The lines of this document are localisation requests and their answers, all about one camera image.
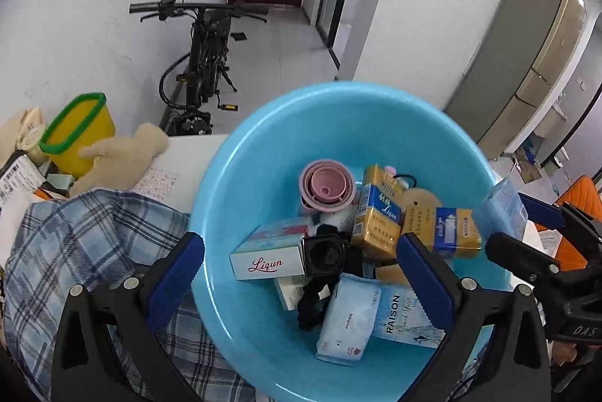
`blue plaid shirt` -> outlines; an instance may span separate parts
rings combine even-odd
[[[4,327],[8,350],[38,397],[50,400],[54,343],[69,289],[119,285],[137,263],[167,256],[187,225],[186,215],[156,201],[102,189],[29,208],[6,264]],[[111,334],[132,388],[148,397],[119,332]],[[190,291],[156,338],[205,402],[267,400],[218,352]]]

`metal screw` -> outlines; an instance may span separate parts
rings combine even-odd
[[[84,291],[84,287],[81,285],[73,285],[71,287],[71,290],[69,290],[69,293],[71,294],[71,296],[73,297],[77,297],[78,295],[80,295],[82,292]]]
[[[518,285],[518,291],[522,293],[525,297],[531,295],[531,288],[529,288],[529,285],[525,285],[524,283]]]
[[[123,282],[123,287],[126,290],[133,290],[138,286],[139,283],[140,282],[138,281],[138,278],[132,276]]]
[[[475,282],[472,278],[463,278],[460,282],[463,288],[466,290],[476,290],[477,282]]]

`blue gripper pad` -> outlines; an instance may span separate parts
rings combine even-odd
[[[518,194],[525,205],[529,220],[542,225],[550,230],[558,230],[566,225],[562,211],[554,206],[544,203],[532,196]]]
[[[397,262],[399,266],[410,282],[420,305],[422,305],[433,326],[449,332],[454,326],[456,310],[461,302],[461,294],[458,290],[458,294],[454,299],[452,293],[444,286],[444,283],[429,264],[433,261],[441,261],[443,266],[449,270],[448,278],[443,279],[443,281],[448,280],[451,282],[451,286],[457,289],[458,278],[452,270],[442,259],[433,257],[415,235],[413,235],[413,239],[410,238],[409,234],[402,235],[399,238],[397,242]]]
[[[180,244],[183,241],[187,241],[187,244]],[[159,260],[170,261],[171,255],[176,254],[171,267],[163,274],[147,300],[146,323],[151,332],[167,326],[205,258],[205,243],[200,235],[187,232],[180,243],[166,258]]]

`blue label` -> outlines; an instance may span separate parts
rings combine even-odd
[[[377,186],[371,185],[368,197],[368,206],[374,207],[380,213],[385,215],[389,220],[396,224],[401,221],[401,208],[393,203]]]
[[[455,251],[458,236],[456,209],[440,208],[435,215],[435,249]]]

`bicycle handlebar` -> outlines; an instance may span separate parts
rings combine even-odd
[[[224,9],[232,11],[242,11],[252,13],[254,15],[267,15],[267,6],[258,4],[215,4],[215,3],[136,3],[129,5],[129,12],[132,13],[148,13],[160,12],[161,10],[213,10]]]

